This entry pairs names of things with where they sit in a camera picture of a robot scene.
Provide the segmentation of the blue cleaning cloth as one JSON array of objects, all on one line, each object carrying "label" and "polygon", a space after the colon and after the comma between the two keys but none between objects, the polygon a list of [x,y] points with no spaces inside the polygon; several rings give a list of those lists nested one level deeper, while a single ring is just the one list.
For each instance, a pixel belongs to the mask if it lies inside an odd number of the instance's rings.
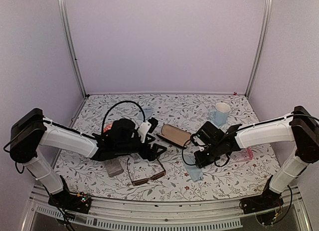
[{"label": "blue cleaning cloth", "polygon": [[185,155],[184,166],[187,170],[187,173],[190,175],[190,178],[193,182],[203,181],[203,172],[197,166],[190,166],[188,164],[194,164],[195,159],[193,156]]}]

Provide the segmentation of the black glasses case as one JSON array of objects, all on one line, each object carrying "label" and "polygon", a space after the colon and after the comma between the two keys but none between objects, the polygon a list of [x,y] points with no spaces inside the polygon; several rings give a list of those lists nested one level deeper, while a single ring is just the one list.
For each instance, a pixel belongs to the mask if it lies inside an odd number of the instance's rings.
[{"label": "black glasses case", "polygon": [[184,145],[189,144],[191,139],[191,133],[169,124],[164,124],[161,131],[157,133],[157,136],[179,148],[183,148]]}]

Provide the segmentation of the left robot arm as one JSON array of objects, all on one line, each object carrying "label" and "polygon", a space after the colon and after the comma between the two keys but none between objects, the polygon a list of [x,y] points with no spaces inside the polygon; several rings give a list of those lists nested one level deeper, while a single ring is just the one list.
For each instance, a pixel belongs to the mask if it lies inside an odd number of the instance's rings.
[{"label": "left robot arm", "polygon": [[40,153],[39,146],[71,151],[100,162],[134,153],[144,160],[154,161],[167,150],[154,143],[155,138],[150,135],[157,125],[155,118],[142,122],[140,126],[130,119],[121,118],[101,134],[87,135],[53,122],[43,115],[41,109],[34,108],[12,126],[10,141],[3,149],[13,161],[23,164],[51,195],[55,195],[55,200],[63,208],[70,208],[74,197]]}]

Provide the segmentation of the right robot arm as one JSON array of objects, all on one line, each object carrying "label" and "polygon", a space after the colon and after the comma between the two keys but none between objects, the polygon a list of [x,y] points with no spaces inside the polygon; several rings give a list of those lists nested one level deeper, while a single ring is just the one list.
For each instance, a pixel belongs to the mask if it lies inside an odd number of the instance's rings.
[{"label": "right robot arm", "polygon": [[195,136],[202,141],[204,149],[195,152],[198,168],[216,162],[222,155],[266,143],[294,142],[296,149],[283,166],[271,176],[258,197],[258,205],[268,209],[277,201],[291,181],[296,179],[309,164],[319,160],[319,123],[303,106],[273,120],[249,125],[230,126],[226,132],[206,122]]}]

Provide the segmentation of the pink sunglasses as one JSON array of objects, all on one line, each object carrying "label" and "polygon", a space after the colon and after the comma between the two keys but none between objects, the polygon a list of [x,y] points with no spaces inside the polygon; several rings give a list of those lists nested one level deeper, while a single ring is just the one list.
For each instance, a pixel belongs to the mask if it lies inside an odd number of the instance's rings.
[{"label": "pink sunglasses", "polygon": [[237,163],[249,162],[253,159],[252,150],[250,148],[246,148],[240,151],[233,152],[231,155],[231,159],[232,161]]}]

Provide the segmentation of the brown sunglasses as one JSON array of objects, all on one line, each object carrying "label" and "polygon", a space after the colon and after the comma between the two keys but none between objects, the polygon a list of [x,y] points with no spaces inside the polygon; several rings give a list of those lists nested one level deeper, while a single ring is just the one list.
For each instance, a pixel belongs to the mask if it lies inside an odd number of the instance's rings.
[{"label": "brown sunglasses", "polygon": [[139,179],[139,180],[133,180],[132,177],[131,177],[130,171],[129,171],[129,160],[130,160],[130,157],[128,157],[127,162],[126,162],[127,172],[128,172],[129,179],[130,179],[130,181],[131,181],[133,186],[144,185],[144,184],[147,184],[149,181],[158,180],[158,179],[160,179],[160,178],[162,178],[162,177],[164,177],[166,175],[166,169],[164,168],[164,166],[161,163],[161,161],[158,158],[156,158],[156,161],[159,163],[159,165],[162,168],[161,172],[159,172],[157,174],[154,174],[154,175],[152,175],[151,177],[148,177],[148,178],[143,178],[143,179]]}]

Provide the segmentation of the floral tablecloth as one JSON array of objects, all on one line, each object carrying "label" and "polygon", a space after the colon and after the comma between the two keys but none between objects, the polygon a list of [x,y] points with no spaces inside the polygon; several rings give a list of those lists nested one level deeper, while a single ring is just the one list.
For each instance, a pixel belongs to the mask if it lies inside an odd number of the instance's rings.
[{"label": "floral tablecloth", "polygon": [[[140,108],[151,106],[152,117],[159,124],[157,134],[164,124],[189,133],[195,133],[206,121],[214,105],[224,102],[231,107],[227,123],[222,130],[235,124],[258,122],[251,105],[244,96],[236,95],[180,95],[180,94],[113,94],[90,96],[78,117],[74,129],[86,133],[99,133],[102,125],[120,118],[128,118],[136,124],[142,122]],[[256,195],[262,192],[267,179],[279,168],[275,153],[269,144],[253,147],[253,159],[237,163],[222,157],[216,164],[203,168],[203,181],[193,182],[183,163],[185,155],[192,156],[195,146],[182,151],[161,139],[156,143],[167,147],[159,160],[166,175],[147,184],[133,186],[133,180],[151,177],[162,171],[157,161],[149,162],[138,155],[120,158],[123,173],[110,178],[102,162],[82,155],[61,151],[55,171],[66,181],[72,192],[86,192],[97,197],[135,201],[204,201]]]}]

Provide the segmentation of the light blue mug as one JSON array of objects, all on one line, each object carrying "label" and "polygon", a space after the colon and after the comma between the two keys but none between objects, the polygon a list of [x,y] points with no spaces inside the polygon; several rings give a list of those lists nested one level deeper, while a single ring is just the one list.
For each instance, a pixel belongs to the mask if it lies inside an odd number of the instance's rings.
[{"label": "light blue mug", "polygon": [[227,122],[231,107],[223,102],[215,104],[213,110],[208,113],[208,118],[215,126],[222,126]]}]

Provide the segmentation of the grey glasses case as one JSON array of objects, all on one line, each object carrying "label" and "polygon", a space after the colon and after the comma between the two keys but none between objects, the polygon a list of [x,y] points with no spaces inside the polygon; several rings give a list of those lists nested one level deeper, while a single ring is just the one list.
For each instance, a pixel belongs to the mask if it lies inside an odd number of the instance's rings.
[{"label": "grey glasses case", "polygon": [[115,177],[123,173],[121,162],[118,158],[105,161],[106,171],[110,178]]}]

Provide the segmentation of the red patterned bowl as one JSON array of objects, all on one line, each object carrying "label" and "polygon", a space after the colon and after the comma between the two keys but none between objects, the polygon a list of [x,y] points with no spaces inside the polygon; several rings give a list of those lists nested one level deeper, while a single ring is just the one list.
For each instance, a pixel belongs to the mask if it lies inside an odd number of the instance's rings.
[{"label": "red patterned bowl", "polygon": [[113,125],[113,124],[108,124],[108,125],[104,128],[103,132],[105,133],[105,132],[107,132],[108,130],[110,130],[110,129],[112,128],[112,125]]}]

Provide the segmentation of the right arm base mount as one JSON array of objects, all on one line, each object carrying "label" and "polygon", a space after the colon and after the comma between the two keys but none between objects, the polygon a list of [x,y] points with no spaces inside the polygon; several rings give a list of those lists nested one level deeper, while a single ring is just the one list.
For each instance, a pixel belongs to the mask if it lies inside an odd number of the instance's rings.
[{"label": "right arm base mount", "polygon": [[258,213],[272,209],[271,212],[256,215],[259,224],[270,226],[277,220],[283,204],[284,202],[280,194],[276,194],[272,191],[263,191],[260,195],[241,199],[239,208],[243,210],[244,214]]}]

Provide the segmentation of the front aluminium rail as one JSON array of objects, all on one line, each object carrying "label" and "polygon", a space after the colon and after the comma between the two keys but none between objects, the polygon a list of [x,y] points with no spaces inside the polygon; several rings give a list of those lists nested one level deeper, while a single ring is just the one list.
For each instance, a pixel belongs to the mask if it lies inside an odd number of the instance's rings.
[{"label": "front aluminium rail", "polygon": [[23,231],[312,231],[298,187],[283,192],[280,207],[246,214],[239,198],[146,202],[93,197],[87,214],[60,212],[35,185]]}]

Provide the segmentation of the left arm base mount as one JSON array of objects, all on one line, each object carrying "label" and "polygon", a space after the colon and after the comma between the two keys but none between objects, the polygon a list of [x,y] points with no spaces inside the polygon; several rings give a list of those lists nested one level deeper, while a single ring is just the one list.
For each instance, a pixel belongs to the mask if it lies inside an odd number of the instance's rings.
[{"label": "left arm base mount", "polygon": [[67,191],[61,191],[56,194],[50,194],[48,204],[62,210],[73,211],[82,214],[88,214],[91,207],[91,199],[77,196]]}]

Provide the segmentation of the left aluminium frame post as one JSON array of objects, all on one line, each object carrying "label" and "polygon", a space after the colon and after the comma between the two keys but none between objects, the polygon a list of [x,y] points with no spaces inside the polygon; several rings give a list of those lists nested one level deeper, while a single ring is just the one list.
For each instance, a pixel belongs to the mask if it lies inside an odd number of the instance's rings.
[{"label": "left aluminium frame post", "polygon": [[75,79],[76,79],[80,94],[85,99],[87,97],[87,92],[85,90],[84,81],[80,72],[78,59],[77,59],[76,51],[75,51],[73,40],[72,40],[71,28],[70,28],[68,14],[67,14],[66,1],[57,0],[57,2],[58,2],[60,17],[62,21],[66,44],[67,44],[71,64],[73,67]]}]

